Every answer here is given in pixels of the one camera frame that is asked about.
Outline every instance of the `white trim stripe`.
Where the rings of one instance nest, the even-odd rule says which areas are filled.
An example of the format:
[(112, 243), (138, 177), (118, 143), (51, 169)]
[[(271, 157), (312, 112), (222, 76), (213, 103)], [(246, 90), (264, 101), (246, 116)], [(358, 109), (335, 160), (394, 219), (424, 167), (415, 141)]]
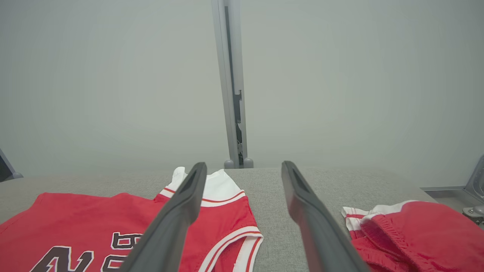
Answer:
[(355, 217), (347, 217), (346, 218), (346, 228), (349, 231), (352, 230), (360, 230), (362, 227), (360, 226), (360, 218), (355, 218)]
[[(346, 228), (349, 231), (360, 230), (362, 229), (361, 224), (364, 224), (366, 221), (371, 220), (375, 215), (400, 212), (405, 204), (414, 201), (416, 200), (407, 200), (395, 205), (376, 205), (373, 209), (369, 211), (364, 211), (351, 207), (343, 207), (343, 209), (341, 210), (341, 215), (345, 217)], [(363, 218), (348, 217), (348, 215), (363, 215)]]
[[(160, 192), (160, 194), (163, 195), (163, 196), (166, 196), (168, 198), (171, 198), (175, 193), (173, 193), (173, 192), (169, 191), (169, 189), (165, 188)], [(227, 200), (211, 200), (211, 199), (203, 198), (201, 206), (202, 207), (218, 207), (218, 206), (226, 205), (228, 203), (232, 203), (234, 201), (237, 201), (244, 196), (245, 196), (245, 191), (240, 190), (238, 193), (236, 193), (234, 196), (230, 197)]]
[(215, 263), (217, 262), (218, 257), (228, 245), (230, 245), (234, 241), (237, 241), (238, 239), (249, 236), (262, 237), (262, 234), (257, 227), (249, 226), (239, 228), (225, 236), (208, 252), (198, 272), (211, 272), (213, 267), (215, 266)]
[(245, 272), (247, 269), (247, 263), (249, 262), (250, 252), (256, 245), (256, 242), (257, 237), (249, 236), (245, 238), (239, 254), (237, 255), (233, 272)]
[[(175, 192), (187, 176), (185, 167), (177, 167), (173, 172), (171, 183), (165, 189), (172, 193)], [(221, 201), (231, 198), (240, 191), (241, 189), (235, 184), (234, 180), (223, 169), (220, 169), (207, 175), (203, 188), (203, 198)]]
[(250, 258), (249, 270), (246, 271), (246, 272), (252, 272), (252, 270), (254, 269), (254, 263), (255, 263), (255, 260), (256, 260), (257, 251), (259, 251), (259, 247), (260, 247), (260, 244), (262, 244), (263, 239), (264, 238), (261, 237), (260, 239), (256, 240), (256, 245), (255, 245), (254, 251), (252, 251), (252, 255), (251, 255), (251, 258)]
[(363, 211), (357, 208), (343, 207), (343, 210), (341, 210), (341, 214), (344, 217), (346, 217), (348, 214), (368, 215), (368, 211)]

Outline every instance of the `folded clothing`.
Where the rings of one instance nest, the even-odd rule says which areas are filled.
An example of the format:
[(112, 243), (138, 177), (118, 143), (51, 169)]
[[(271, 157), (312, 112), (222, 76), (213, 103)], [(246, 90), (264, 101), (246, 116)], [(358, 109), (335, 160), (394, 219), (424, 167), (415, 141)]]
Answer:
[(373, 271), (484, 270), (484, 231), (445, 205), (409, 200), (341, 213), (351, 243)]

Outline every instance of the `red fabric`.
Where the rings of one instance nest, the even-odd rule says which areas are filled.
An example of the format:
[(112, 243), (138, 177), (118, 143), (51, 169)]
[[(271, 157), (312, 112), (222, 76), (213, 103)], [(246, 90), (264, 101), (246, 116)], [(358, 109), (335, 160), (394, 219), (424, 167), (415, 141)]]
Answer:
[[(163, 195), (149, 200), (126, 193), (113, 197), (41, 194), (30, 209), (0, 225), (0, 271), (113, 271), (168, 200)], [(180, 271), (198, 271), (217, 242), (246, 226), (257, 226), (246, 196), (219, 207), (201, 207), (187, 233)], [(227, 256), (221, 255), (215, 271), (233, 267), (243, 240), (236, 241)], [(52, 255), (57, 258), (38, 265), (51, 250), (66, 255)]]
[(361, 218), (351, 242), (373, 271), (484, 271), (484, 231), (445, 205), (414, 201), (369, 220), (348, 217)]

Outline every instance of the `gray wall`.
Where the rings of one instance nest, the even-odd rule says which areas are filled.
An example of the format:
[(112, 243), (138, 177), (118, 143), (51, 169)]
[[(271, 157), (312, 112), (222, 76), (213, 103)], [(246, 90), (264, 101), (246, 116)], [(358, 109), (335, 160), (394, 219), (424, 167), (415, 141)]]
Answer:
[(0, 148), (25, 176), (223, 167), (210, 1), (0, 2)]
[(242, 1), (256, 167), (463, 185), (484, 153), (484, 1)]

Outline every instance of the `white sleeve trim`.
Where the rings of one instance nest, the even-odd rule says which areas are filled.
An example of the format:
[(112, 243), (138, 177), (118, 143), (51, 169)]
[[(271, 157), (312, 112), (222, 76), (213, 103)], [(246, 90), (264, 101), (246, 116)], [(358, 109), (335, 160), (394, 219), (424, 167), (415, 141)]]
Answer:
[(231, 243), (237, 241), (238, 239), (244, 239), (247, 237), (254, 238), (253, 240), (245, 240), (242, 244), (241, 250), (239, 255), (237, 256), (237, 261), (240, 258), (240, 265), (243, 264), (243, 258), (246, 256), (246, 264), (249, 263), (249, 272), (252, 272), (252, 267), (254, 265), (255, 255), (257, 254), (257, 250), (259, 249), (260, 243), (262, 242), (263, 236), (260, 233), (259, 229), (255, 226), (243, 227), (239, 228), (232, 233), (225, 236), (221, 239), (207, 254), (205, 259), (200, 266), (198, 272), (211, 272), (215, 263), (217, 262), (218, 257), (224, 251), (224, 249), (230, 245)]

